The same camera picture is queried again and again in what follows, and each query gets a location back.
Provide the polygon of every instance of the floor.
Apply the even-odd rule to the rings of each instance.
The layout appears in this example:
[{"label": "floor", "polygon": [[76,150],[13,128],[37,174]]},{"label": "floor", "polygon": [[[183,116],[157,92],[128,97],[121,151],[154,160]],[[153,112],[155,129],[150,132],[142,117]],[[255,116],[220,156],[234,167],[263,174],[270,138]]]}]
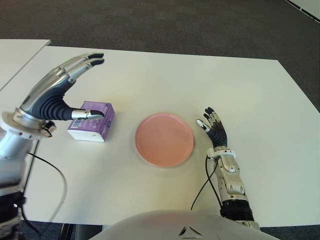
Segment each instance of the floor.
[{"label": "floor", "polygon": [[[320,24],[285,0],[1,0],[0,9],[0,39],[276,59],[320,111]],[[44,239],[57,237],[59,225],[50,228]],[[263,231],[283,240],[320,236],[319,226]]]}]

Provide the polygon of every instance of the white table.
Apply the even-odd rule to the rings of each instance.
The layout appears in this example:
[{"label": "white table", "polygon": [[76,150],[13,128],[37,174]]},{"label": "white table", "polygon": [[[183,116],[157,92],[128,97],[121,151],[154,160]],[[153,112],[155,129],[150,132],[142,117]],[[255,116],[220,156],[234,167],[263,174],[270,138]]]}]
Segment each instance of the white table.
[{"label": "white table", "polygon": [[[53,67],[96,51],[44,47],[0,93],[0,109],[18,107]],[[145,211],[189,209],[206,179],[204,160],[211,147],[195,120],[212,106],[237,153],[260,226],[320,224],[320,115],[278,61],[101,51],[106,62],[81,76],[65,101],[72,107],[111,102],[116,114],[107,141],[76,141],[66,131],[70,122],[57,121],[54,137],[44,139],[38,151],[67,178],[67,198],[56,222],[114,224]],[[193,131],[193,152],[177,167],[152,166],[136,150],[136,127],[156,112],[181,116]],[[29,219],[47,221],[61,193],[59,174],[37,161],[27,190]],[[195,209],[219,215],[209,186]]]},{"label": "white table", "polygon": [[50,40],[0,39],[0,91]]}]

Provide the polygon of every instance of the purple box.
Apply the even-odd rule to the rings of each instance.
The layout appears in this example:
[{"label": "purple box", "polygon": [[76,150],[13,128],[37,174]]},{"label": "purple box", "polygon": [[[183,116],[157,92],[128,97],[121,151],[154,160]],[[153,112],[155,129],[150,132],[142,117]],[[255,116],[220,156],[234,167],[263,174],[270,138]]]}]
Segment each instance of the purple box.
[{"label": "purple box", "polygon": [[104,142],[115,116],[115,111],[111,103],[84,101],[81,109],[101,111],[104,114],[104,118],[73,120],[67,129],[68,133],[76,140]]}]

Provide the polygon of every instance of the black cable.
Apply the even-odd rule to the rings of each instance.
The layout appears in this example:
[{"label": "black cable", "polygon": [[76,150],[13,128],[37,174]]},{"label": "black cable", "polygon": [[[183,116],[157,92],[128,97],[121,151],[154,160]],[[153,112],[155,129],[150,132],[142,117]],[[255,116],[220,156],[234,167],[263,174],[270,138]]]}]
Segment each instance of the black cable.
[{"label": "black cable", "polygon": [[49,164],[51,167],[53,167],[55,170],[57,170],[57,171],[59,172],[59,174],[61,175],[61,177],[62,177],[62,181],[63,181],[63,192],[62,192],[62,196],[61,196],[60,202],[59,202],[58,206],[56,207],[56,209],[54,210],[54,212],[53,212],[53,214],[52,214],[52,216],[51,216],[51,218],[50,218],[50,220],[49,220],[49,222],[52,222],[52,221],[54,220],[54,218],[56,217],[56,215],[58,214],[58,212],[59,212],[62,204],[63,204],[64,201],[66,200],[67,187],[68,187],[68,186],[67,186],[66,177],[65,177],[65,175],[59,170],[59,168],[57,168],[56,166],[54,166],[54,165],[51,164],[50,162],[44,160],[43,158],[41,158],[41,157],[39,157],[39,156],[31,153],[31,152],[29,152],[29,154],[30,154],[31,156],[33,156],[33,157],[35,157],[35,158],[37,158],[37,159],[45,162],[46,164]]},{"label": "black cable", "polygon": [[210,176],[209,176],[209,173],[208,173],[208,156],[206,156],[206,158],[205,158],[205,173],[206,173],[206,176],[207,176],[207,178],[208,178],[208,180],[209,180],[209,183],[210,183],[210,185],[211,185],[211,187],[212,187],[212,189],[213,189],[213,191],[214,191],[214,194],[215,194],[215,196],[216,196],[216,199],[218,200],[218,203],[219,203],[219,205],[220,205],[220,208],[222,208],[222,204],[221,204],[221,201],[220,201],[220,198],[219,198],[219,196],[218,196],[218,193],[217,193],[217,191],[216,191],[216,189],[215,189],[215,187],[214,187],[214,185],[213,185],[213,183],[212,183],[212,181],[211,181],[211,179],[210,179]]},{"label": "black cable", "polygon": [[[214,169],[213,169],[213,172],[212,172],[211,175],[209,176],[209,178],[211,178],[212,175],[215,173],[216,168],[217,168],[217,165],[218,165],[218,161],[215,163],[215,167],[214,167]],[[208,178],[208,179],[205,181],[205,183],[202,185],[200,191],[198,192],[198,194],[196,195],[195,199],[193,200],[193,203],[192,203],[192,205],[191,205],[190,210],[192,210],[192,209],[194,208],[194,205],[195,205],[195,203],[196,203],[196,201],[197,201],[200,193],[202,192],[202,190],[204,189],[204,187],[206,186],[206,184],[209,182],[209,178]]]},{"label": "black cable", "polygon": [[[35,147],[34,147],[34,154],[36,154],[37,150],[38,150],[38,146],[39,146],[39,143],[40,141],[38,140],[35,144]],[[26,175],[26,179],[25,179],[25,183],[24,183],[24,188],[23,188],[23,192],[22,192],[22,195],[25,196],[25,192],[26,192],[26,189],[27,189],[27,186],[28,186],[28,182],[29,182],[29,178],[30,178],[30,174],[31,174],[31,171],[32,171],[32,168],[34,166],[34,162],[35,162],[35,157],[33,156],[32,159],[31,159],[31,163],[30,163],[30,166],[29,166],[29,170],[28,170],[28,173]],[[25,224],[31,228],[37,235],[37,238],[38,239],[41,239],[41,232],[39,231],[39,229],[37,229],[27,218],[26,214],[25,214],[25,210],[24,210],[24,206],[22,205],[21,206],[21,215],[24,219],[24,222]]]}]

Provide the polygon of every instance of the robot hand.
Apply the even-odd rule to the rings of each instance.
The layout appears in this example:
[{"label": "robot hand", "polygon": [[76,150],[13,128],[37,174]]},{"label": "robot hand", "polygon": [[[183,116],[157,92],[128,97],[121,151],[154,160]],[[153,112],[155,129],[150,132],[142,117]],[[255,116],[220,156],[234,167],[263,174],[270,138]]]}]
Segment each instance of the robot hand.
[{"label": "robot hand", "polygon": [[31,90],[20,109],[40,120],[75,120],[104,117],[97,110],[69,107],[63,100],[66,91],[77,78],[95,65],[102,64],[103,53],[73,57],[52,69]]},{"label": "robot hand", "polygon": [[203,116],[208,120],[211,127],[200,119],[196,120],[196,124],[206,132],[212,141],[214,148],[222,146],[227,147],[227,134],[218,114],[211,107],[206,108],[205,112],[206,113],[203,114]]}]

